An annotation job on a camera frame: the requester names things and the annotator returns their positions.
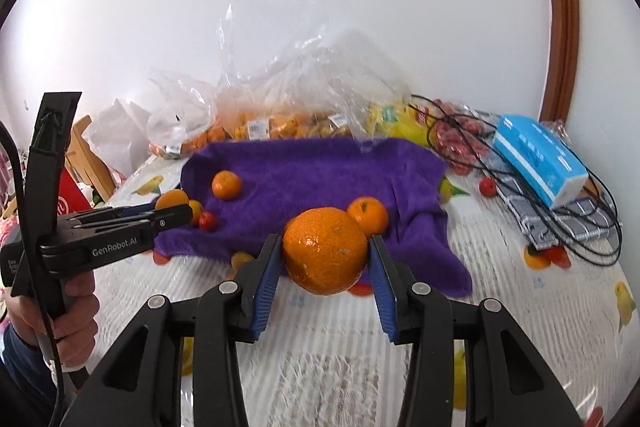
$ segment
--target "bag of red fruit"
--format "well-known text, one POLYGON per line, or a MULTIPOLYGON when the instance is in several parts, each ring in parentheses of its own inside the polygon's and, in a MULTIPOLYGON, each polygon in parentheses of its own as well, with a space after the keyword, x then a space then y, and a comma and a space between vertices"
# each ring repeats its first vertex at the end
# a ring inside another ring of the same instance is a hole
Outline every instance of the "bag of red fruit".
POLYGON ((489 156, 491 149, 482 141, 493 128, 474 111, 463 105, 443 102, 440 99, 427 103, 428 114, 433 118, 429 133, 430 145, 449 163, 460 176, 479 167, 478 159, 489 156))

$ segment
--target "wooden door frame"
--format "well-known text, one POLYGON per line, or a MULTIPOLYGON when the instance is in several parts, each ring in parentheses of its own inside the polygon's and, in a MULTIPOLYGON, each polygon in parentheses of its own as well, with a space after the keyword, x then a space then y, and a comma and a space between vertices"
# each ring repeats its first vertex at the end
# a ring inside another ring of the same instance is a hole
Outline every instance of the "wooden door frame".
POLYGON ((579 41, 580 1, 551 0, 549 64, 541 121, 566 121, 574 93, 579 41))

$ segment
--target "blue tissue box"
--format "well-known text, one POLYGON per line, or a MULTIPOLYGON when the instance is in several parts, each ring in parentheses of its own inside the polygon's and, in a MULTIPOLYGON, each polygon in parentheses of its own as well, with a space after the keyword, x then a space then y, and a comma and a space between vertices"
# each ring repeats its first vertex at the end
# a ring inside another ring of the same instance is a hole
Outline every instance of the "blue tissue box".
POLYGON ((503 115, 494 148, 551 209, 574 201, 589 178, 587 169, 561 139, 526 116, 503 115))

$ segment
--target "hand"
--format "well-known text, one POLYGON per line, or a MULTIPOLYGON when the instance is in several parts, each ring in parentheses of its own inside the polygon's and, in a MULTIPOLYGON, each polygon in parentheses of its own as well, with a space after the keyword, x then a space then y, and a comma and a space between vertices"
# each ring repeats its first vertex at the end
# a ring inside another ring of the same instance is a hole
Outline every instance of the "hand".
MULTIPOLYGON (((60 362, 68 367, 83 365, 95 347, 95 334, 98 324, 94 317, 100 309, 100 302, 94 295, 95 279, 93 272, 83 273, 69 279, 63 291, 76 301, 66 314, 51 321, 53 335, 58 341, 60 362)), ((12 297, 4 294, 7 314, 15 332, 31 346, 37 346, 36 332, 46 334, 40 309, 36 302, 27 296, 12 297)))

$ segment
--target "clear plastic bag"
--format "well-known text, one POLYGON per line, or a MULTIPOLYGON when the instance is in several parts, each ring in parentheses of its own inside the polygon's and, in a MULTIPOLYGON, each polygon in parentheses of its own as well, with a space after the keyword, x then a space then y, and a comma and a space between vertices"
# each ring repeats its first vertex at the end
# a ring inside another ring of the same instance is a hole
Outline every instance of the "clear plastic bag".
POLYGON ((140 106, 116 99, 111 107, 98 113, 82 138, 110 169, 128 178, 149 157, 144 132, 148 118, 149 113, 140 106))
POLYGON ((313 0, 232 1, 216 102, 233 139, 388 136, 369 120, 373 108, 407 99, 398 68, 356 32, 322 46, 325 31, 313 0))
POLYGON ((558 136, 567 147, 571 148, 571 140, 569 139, 569 134, 567 133, 562 120, 556 120, 553 122, 544 121, 541 122, 541 124, 543 127, 546 127, 549 131, 558 136))
POLYGON ((214 86, 186 74, 154 71, 149 80, 166 100, 146 122, 149 150, 165 158, 187 156, 226 135, 216 122, 214 86))
POLYGON ((462 104, 415 98, 414 117, 429 129, 428 145, 449 159, 447 163, 456 174, 470 174, 473 166, 479 166, 478 158, 489 156, 491 149, 483 139, 493 128, 484 115, 462 104))

